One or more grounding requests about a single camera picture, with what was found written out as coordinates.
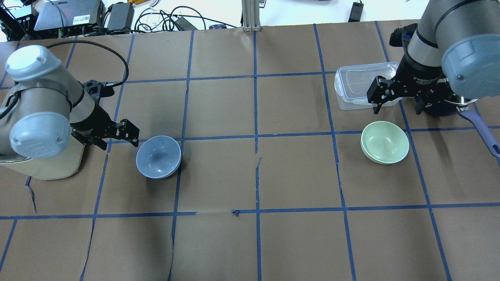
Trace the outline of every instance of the white floor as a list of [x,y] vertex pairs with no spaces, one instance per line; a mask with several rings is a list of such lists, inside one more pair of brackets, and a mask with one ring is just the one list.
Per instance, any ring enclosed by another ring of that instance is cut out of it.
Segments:
[[[35,8],[40,9],[43,2],[35,2]],[[122,2],[121,0],[103,0],[109,5]],[[149,8],[151,0],[141,3],[135,7],[133,23],[139,14]],[[420,19],[429,0],[364,0],[364,9],[361,21],[389,21],[389,20],[413,20]],[[20,0],[5,0],[5,5],[22,6]],[[242,5],[239,0],[159,0],[155,9],[170,12],[177,6],[189,6],[201,13],[203,17],[221,21],[239,27]],[[291,26],[324,23],[345,23],[348,21],[349,13],[353,5],[352,0],[266,0],[265,7],[260,10],[260,24],[262,26]],[[196,15],[186,8],[176,10],[176,13],[185,15]],[[143,22],[154,25],[159,18],[156,15],[144,17]],[[203,22],[193,18],[189,20],[196,28],[203,29]],[[215,24],[207,22],[207,27]],[[6,40],[5,35],[0,32],[0,42]]]

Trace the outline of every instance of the green bowl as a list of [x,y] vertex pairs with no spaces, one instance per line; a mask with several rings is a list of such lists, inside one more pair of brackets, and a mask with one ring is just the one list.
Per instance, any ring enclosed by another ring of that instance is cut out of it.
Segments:
[[379,164],[394,164],[403,160],[410,150],[405,132],[387,121],[368,124],[361,133],[364,155]]

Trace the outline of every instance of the blue tape grid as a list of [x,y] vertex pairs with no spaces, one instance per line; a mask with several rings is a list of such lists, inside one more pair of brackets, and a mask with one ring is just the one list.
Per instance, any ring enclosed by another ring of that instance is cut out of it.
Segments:
[[[384,39],[382,38],[382,34],[380,32],[379,23],[377,21],[375,21],[375,27],[376,27],[376,30],[377,30],[377,33],[378,33],[378,38],[380,39],[380,44],[382,45],[382,49],[383,49],[383,53],[384,53],[384,56],[385,56],[385,60],[387,62],[389,62],[389,57],[387,55],[386,45],[384,44]],[[429,211],[430,220],[432,222],[432,227],[434,229],[434,234],[435,234],[435,238],[436,238],[436,241],[437,241],[437,247],[438,247],[439,253],[441,255],[441,260],[442,260],[442,264],[443,264],[443,267],[444,267],[444,272],[446,273],[446,279],[448,281],[451,281],[452,280],[452,276],[450,274],[450,269],[448,268],[448,262],[446,260],[445,251],[443,250],[443,245],[441,243],[441,237],[440,237],[440,234],[439,234],[438,225],[436,223],[436,218],[434,217],[434,212],[433,212],[433,207],[431,205],[431,200],[430,200],[429,194],[427,192],[427,186],[426,186],[426,182],[424,180],[424,174],[422,173],[422,167],[420,165],[419,156],[417,154],[417,149],[415,148],[415,143],[414,143],[414,140],[413,140],[412,131],[410,130],[410,125],[408,124],[408,119],[407,119],[407,116],[406,116],[405,108],[403,107],[403,103],[401,101],[399,101],[399,108],[401,109],[401,113],[403,115],[404,126],[406,127],[406,130],[408,132],[408,139],[409,139],[409,142],[410,142],[411,150],[413,151],[413,156],[415,158],[415,163],[416,163],[416,167],[417,167],[417,170],[418,170],[418,175],[420,176],[420,182],[422,184],[423,194],[425,196],[425,201],[427,203],[427,208],[428,208],[428,211]]]
[[[332,144],[333,144],[333,151],[334,151],[334,157],[335,157],[335,164],[337,168],[337,179],[339,183],[339,192],[340,192],[340,198],[342,202],[342,207],[324,207],[324,208],[281,208],[281,209],[260,209],[260,197],[259,197],[259,165],[257,165],[255,169],[255,180],[256,180],[256,186],[255,186],[255,195],[256,195],[256,209],[244,209],[244,210],[237,210],[238,214],[256,214],[256,235],[257,235],[257,276],[258,280],[262,280],[262,265],[261,265],[261,237],[260,237],[260,214],[263,213],[296,213],[296,212],[343,212],[344,213],[344,226],[345,226],[345,231],[346,231],[346,239],[347,239],[347,247],[348,247],[348,253],[349,253],[349,261],[350,261],[350,266],[351,266],[351,273],[352,273],[352,279],[356,280],[356,271],[355,271],[355,265],[354,265],[354,257],[352,253],[352,246],[351,246],[351,239],[350,239],[350,232],[349,232],[349,221],[348,221],[348,216],[347,213],[348,211],[377,211],[377,210],[412,210],[412,209],[429,209],[429,214],[432,220],[432,225],[434,228],[434,232],[436,235],[436,240],[438,242],[439,246],[439,251],[441,254],[441,259],[443,261],[443,265],[445,268],[446,272],[446,277],[448,280],[451,280],[451,275],[448,269],[448,265],[446,263],[446,258],[444,255],[443,247],[441,245],[441,240],[439,237],[439,232],[437,229],[436,225],[436,220],[434,218],[434,214],[432,212],[432,209],[440,209],[440,208],[471,208],[471,207],[500,207],[500,202],[486,202],[486,203],[459,203],[459,204],[431,204],[429,200],[429,195],[427,193],[427,188],[425,186],[425,181],[424,177],[422,174],[420,162],[418,160],[417,156],[417,151],[415,149],[415,144],[413,142],[413,138],[411,136],[412,132],[434,132],[434,131],[462,131],[462,130],[474,130],[473,127],[453,127],[453,128],[423,128],[423,129],[411,129],[408,125],[408,120],[406,117],[405,110],[403,108],[403,105],[401,102],[399,102],[399,106],[401,109],[401,113],[403,115],[403,119],[405,122],[406,128],[404,129],[405,132],[408,133],[412,151],[415,157],[415,162],[417,164],[418,172],[420,175],[420,180],[422,182],[422,189],[425,194],[426,198],[426,203],[425,205],[398,205],[398,206],[351,206],[347,207],[345,203],[345,199],[342,193],[342,183],[339,175],[339,170],[338,170],[338,165],[339,165],[339,159],[338,159],[338,154],[337,154],[337,144],[336,144],[336,135],[344,135],[344,134],[361,134],[361,131],[335,131],[335,128],[333,126],[333,120],[332,120],[332,115],[331,115],[331,109],[330,109],[330,102],[329,102],[329,96],[328,96],[328,86],[327,86],[327,81],[326,81],[326,74],[334,74],[335,71],[325,71],[325,66],[323,62],[323,55],[321,51],[321,44],[320,44],[320,39],[318,35],[318,30],[317,26],[314,24],[314,34],[316,37],[316,43],[318,47],[318,53],[319,53],[319,60],[321,63],[321,72],[296,72],[296,73],[277,73],[277,74],[258,74],[257,73],[257,38],[256,38],[256,33],[253,34],[253,56],[254,56],[254,71],[253,75],[236,75],[236,76],[214,76],[214,77],[196,77],[196,78],[191,78],[191,61],[192,61],[192,54],[193,54],[193,41],[194,41],[194,32],[191,32],[191,41],[190,41],[190,47],[189,47],[189,59],[188,59],[188,71],[187,71],[187,77],[186,78],[174,78],[174,79],[154,79],[154,80],[135,80],[135,81],[126,81],[125,84],[135,84],[135,83],[155,83],[155,82],[170,82],[170,81],[186,81],[186,95],[185,95],[185,100],[184,100],[184,116],[183,116],[183,123],[182,123],[182,137],[178,138],[178,141],[181,141],[181,150],[184,149],[184,142],[185,141],[198,141],[198,140],[221,140],[221,139],[246,139],[246,138],[255,138],[255,152],[258,152],[258,139],[259,138],[273,138],[273,137],[295,137],[295,136],[324,136],[324,135],[331,135],[332,136]],[[387,50],[380,32],[380,28],[377,22],[375,22],[375,27],[377,29],[377,33],[379,35],[379,39],[382,45],[383,53],[385,56],[386,61],[389,61],[389,57],[387,55]],[[127,62],[130,61],[130,57],[132,54],[132,48],[134,44],[134,39],[135,36],[131,36],[131,42],[130,42],[130,47],[129,47],[129,52],[127,56]],[[69,66],[75,45],[73,44],[71,48],[71,52],[69,54],[69,58],[66,64],[66,68]],[[281,134],[259,134],[258,133],[258,100],[257,100],[257,78],[260,77],[283,77],[283,76],[304,76],[304,75],[322,75],[323,77],[323,87],[324,87],[324,92],[325,92],[325,99],[326,99],[326,106],[327,106],[327,111],[328,111],[328,118],[330,122],[330,131],[326,132],[304,132],[304,133],[281,133]],[[2,80],[0,82],[0,86],[3,85],[5,79],[7,77],[7,73],[4,73]],[[217,80],[217,79],[239,79],[239,78],[254,78],[254,118],[255,118],[255,134],[254,135],[227,135],[227,136],[207,136],[207,137],[185,137],[185,131],[186,131],[186,117],[187,117],[187,107],[188,107],[188,97],[189,97],[189,82],[191,80]],[[113,117],[113,120],[116,121],[120,109],[120,102],[123,94],[123,88],[124,85],[120,87],[119,91],[119,96],[118,96],[118,101],[116,104],[116,110],[115,114]],[[0,87],[0,90],[9,90],[10,87]],[[479,113],[478,107],[474,104],[474,108],[476,111]],[[500,129],[500,126],[489,126],[490,129]],[[115,143],[126,143],[126,141],[122,140],[110,140],[107,141],[109,144],[109,149],[111,149],[111,145]],[[0,271],[2,270],[2,266],[5,261],[5,257],[7,255],[9,245],[12,240],[12,236],[15,231],[15,227],[17,224],[18,220],[33,220],[33,219],[38,219],[38,220],[43,220],[43,219],[92,219],[92,231],[91,231],[91,237],[90,237],[90,242],[92,241],[92,234],[94,231],[94,226],[95,226],[95,221],[97,218],[136,218],[136,217],[163,217],[163,216],[172,216],[173,221],[172,221],[172,242],[174,242],[175,239],[175,228],[176,228],[176,222],[177,222],[177,216],[194,216],[196,215],[196,212],[178,212],[178,202],[179,202],[179,190],[180,190],[180,181],[181,181],[181,173],[182,173],[182,167],[179,167],[178,173],[177,173],[177,185],[176,185],[176,193],[175,193],[175,205],[174,205],[174,212],[156,212],[156,213],[117,213],[117,214],[98,214],[98,208],[99,208],[99,201],[100,201],[100,196],[101,196],[101,191],[104,183],[104,178],[105,178],[105,173],[106,173],[106,166],[107,166],[107,161],[108,158],[106,156],[106,159],[104,161],[103,165],[103,171],[101,175],[101,180],[99,183],[99,189],[97,193],[97,198],[96,198],[96,203],[94,207],[94,213],[93,214],[66,214],[66,215],[21,215],[21,216],[0,216],[0,220],[13,220],[12,227],[9,233],[9,237],[7,240],[7,243],[5,245],[2,258],[0,260]],[[82,275],[80,276],[80,280],[83,280],[85,276],[85,269],[86,269],[87,262],[85,262],[85,267],[82,271]],[[170,274],[168,277],[168,280],[171,279],[171,273],[172,273],[172,268],[170,268]]]

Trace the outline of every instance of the purple handle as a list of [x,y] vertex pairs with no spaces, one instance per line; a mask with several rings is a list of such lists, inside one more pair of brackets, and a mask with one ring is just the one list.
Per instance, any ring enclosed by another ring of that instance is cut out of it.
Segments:
[[470,109],[458,110],[458,115],[474,125],[482,141],[488,147],[489,152],[491,152],[493,156],[500,158],[500,144],[481,116]]

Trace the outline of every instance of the clear plastic container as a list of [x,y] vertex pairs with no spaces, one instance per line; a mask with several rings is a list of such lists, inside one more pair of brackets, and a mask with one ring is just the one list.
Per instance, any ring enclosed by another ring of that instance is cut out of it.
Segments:
[[[335,91],[338,106],[341,110],[369,109],[373,104],[368,102],[367,91],[377,75],[391,79],[396,75],[397,62],[381,62],[343,66],[335,74]],[[401,98],[384,103],[384,107],[393,106]]]

